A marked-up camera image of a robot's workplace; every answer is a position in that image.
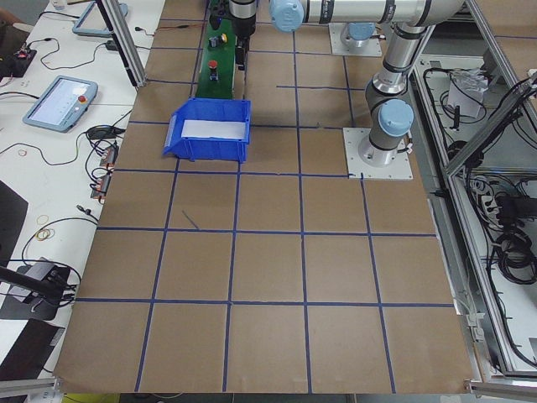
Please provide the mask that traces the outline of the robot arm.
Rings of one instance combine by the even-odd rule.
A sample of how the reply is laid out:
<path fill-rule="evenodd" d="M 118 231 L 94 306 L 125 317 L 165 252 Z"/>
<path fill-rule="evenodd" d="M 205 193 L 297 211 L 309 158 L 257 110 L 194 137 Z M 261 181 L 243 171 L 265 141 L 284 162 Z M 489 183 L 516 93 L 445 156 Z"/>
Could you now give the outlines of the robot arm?
<path fill-rule="evenodd" d="M 376 31 L 375 23 L 345 23 L 340 34 L 341 42 L 349 47 L 362 47 Z"/>
<path fill-rule="evenodd" d="M 365 55 L 386 40 L 380 71 L 366 87 L 373 126 L 358 146 L 360 158 L 383 168 L 397 155 L 399 142 L 414 121 L 412 107 L 402 100 L 416 58 L 427 42 L 427 32 L 461 9 L 460 1 L 272 1 L 272 25 L 284 33 L 302 24 L 329 26 L 333 48 Z"/>

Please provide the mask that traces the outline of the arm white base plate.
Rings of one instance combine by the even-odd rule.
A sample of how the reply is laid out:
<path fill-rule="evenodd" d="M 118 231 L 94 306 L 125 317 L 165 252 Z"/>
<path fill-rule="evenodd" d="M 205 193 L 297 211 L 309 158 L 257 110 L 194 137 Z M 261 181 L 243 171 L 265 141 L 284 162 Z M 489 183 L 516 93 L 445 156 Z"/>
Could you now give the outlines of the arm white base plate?
<path fill-rule="evenodd" d="M 375 23 L 330 23 L 329 33 L 333 55 L 380 57 L 386 40 Z"/>
<path fill-rule="evenodd" d="M 410 181 L 413 174 L 401 140 L 392 151 L 376 150 L 369 138 L 370 128 L 344 128 L 343 138 L 350 178 L 364 180 Z"/>

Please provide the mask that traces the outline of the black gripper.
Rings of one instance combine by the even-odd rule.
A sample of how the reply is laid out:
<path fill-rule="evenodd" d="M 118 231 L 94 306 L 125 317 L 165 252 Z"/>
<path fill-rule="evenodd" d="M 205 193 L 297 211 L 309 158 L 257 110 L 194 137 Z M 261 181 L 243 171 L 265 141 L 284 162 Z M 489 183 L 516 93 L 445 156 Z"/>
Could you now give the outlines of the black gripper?
<path fill-rule="evenodd" d="M 245 70 L 246 53 L 249 51 L 249 42 L 256 29 L 256 15 L 248 18 L 234 17 L 232 20 L 233 32 L 236 35 L 235 62 L 240 71 Z"/>

